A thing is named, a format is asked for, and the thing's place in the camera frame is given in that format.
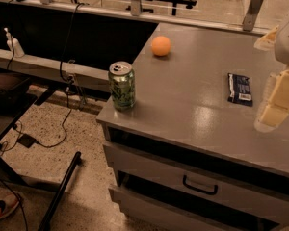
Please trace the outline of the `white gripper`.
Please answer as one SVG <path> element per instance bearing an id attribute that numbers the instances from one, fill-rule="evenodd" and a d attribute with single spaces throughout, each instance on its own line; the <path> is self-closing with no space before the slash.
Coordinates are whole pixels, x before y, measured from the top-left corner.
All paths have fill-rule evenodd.
<path id="1" fill-rule="evenodd" d="M 279 26 L 259 38 L 254 47 L 270 51 L 275 46 L 276 59 L 289 65 L 289 12 Z M 289 116 L 289 66 L 279 74 L 271 73 L 266 82 L 254 128 L 262 133 L 272 132 Z"/>

